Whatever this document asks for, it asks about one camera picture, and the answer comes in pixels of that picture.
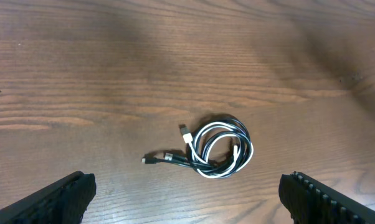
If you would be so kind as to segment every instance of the wood grain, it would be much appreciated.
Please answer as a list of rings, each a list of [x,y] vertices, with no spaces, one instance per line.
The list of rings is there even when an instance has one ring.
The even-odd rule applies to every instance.
[[[238,174],[140,164],[219,113]],[[0,0],[0,208],[75,170],[84,223],[288,223],[293,170],[375,210],[375,0]]]

